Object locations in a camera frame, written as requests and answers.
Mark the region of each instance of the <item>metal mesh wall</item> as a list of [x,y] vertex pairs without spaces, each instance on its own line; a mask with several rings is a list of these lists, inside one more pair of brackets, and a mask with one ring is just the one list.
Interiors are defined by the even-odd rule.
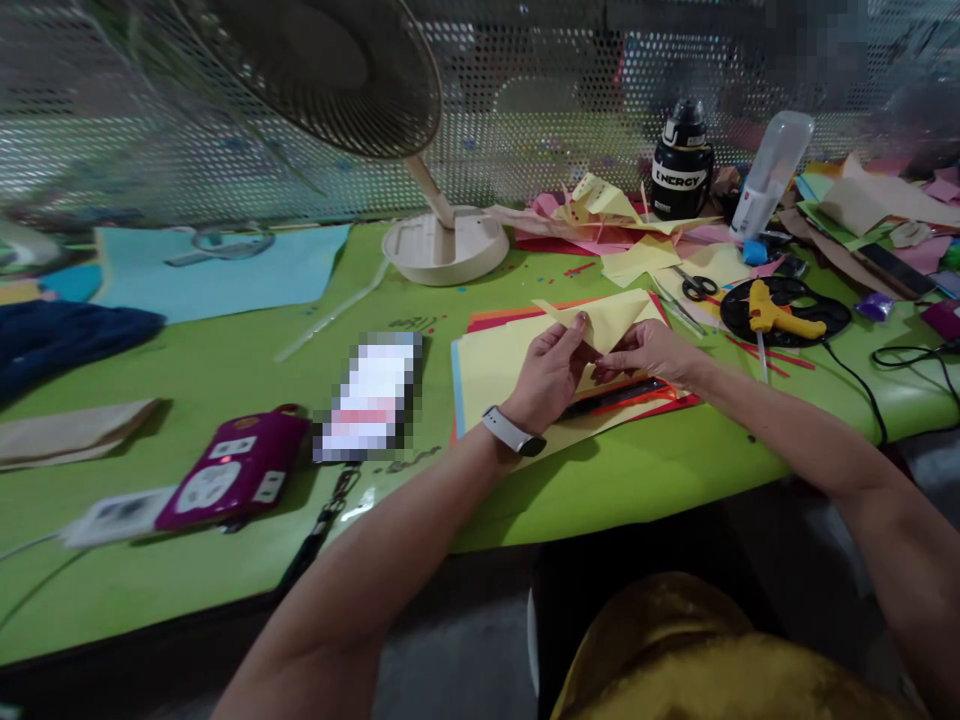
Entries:
[[[401,163],[346,155],[276,118],[190,48],[161,0],[133,0],[132,28],[120,0],[0,2],[0,206],[13,217],[76,229],[424,205]],[[455,203],[525,201],[586,170],[638,189],[681,94],[703,100],[719,165],[749,161],[787,108],[816,119],[807,159],[958,144],[953,0],[409,4],[445,96],[425,158]],[[182,42],[204,90],[145,78],[106,42],[117,18],[128,38]]]

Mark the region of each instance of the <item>green table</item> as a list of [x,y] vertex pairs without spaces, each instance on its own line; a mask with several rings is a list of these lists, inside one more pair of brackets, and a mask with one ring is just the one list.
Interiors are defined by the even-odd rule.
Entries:
[[[520,307],[533,298],[568,301],[618,291],[598,262],[512,251],[501,269],[466,288],[425,288],[390,271],[380,289],[283,364],[273,357],[365,285],[379,263],[386,224],[354,229],[323,300],[175,325],[152,342],[71,371],[0,415],[16,420],[146,397],[171,400],[166,413],[102,460],[0,474],[0,552],[53,532],[96,500],[178,483],[225,420],[288,402],[317,407],[338,382],[358,333],[397,320],[436,317],[419,422],[405,458],[445,447],[453,404],[450,349],[471,312]],[[832,273],[809,284],[850,303],[855,293]],[[869,351],[886,344],[930,345],[937,337],[904,305],[889,325],[857,320],[834,342],[838,355],[873,387],[891,439],[957,420],[939,365],[879,372]],[[725,362],[757,373],[755,360],[722,335],[701,343]],[[872,440],[878,429],[862,390],[822,348],[805,351],[816,371],[788,367],[774,386],[843,418]],[[367,463],[336,523],[339,534],[429,459]],[[274,588],[333,487],[339,469],[303,468],[280,507],[235,535],[215,530],[124,543],[79,554],[56,542],[0,564],[0,664],[102,640]],[[654,520],[781,477],[783,463],[707,406],[622,425],[510,477],[461,533],[456,550],[531,543]]]

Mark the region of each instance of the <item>yellow glue gun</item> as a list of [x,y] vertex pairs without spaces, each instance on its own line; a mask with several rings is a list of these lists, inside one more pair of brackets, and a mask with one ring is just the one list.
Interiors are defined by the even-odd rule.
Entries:
[[819,320],[804,320],[778,308],[770,298],[767,284],[760,279],[754,280],[750,286],[750,329],[768,333],[775,327],[806,340],[816,340],[827,331],[826,324]]

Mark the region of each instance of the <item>black-handled scissors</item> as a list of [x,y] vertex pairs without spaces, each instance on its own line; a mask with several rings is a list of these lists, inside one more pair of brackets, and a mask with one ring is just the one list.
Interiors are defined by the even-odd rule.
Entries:
[[683,294],[688,300],[703,302],[710,295],[716,295],[720,289],[710,278],[705,278],[702,275],[690,277],[678,267],[674,267],[673,269],[683,278]]

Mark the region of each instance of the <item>fan guard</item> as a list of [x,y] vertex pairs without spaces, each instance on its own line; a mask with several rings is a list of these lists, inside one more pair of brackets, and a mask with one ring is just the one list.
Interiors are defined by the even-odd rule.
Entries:
[[297,127],[380,160],[422,152],[440,78],[402,0],[173,0],[197,40]]

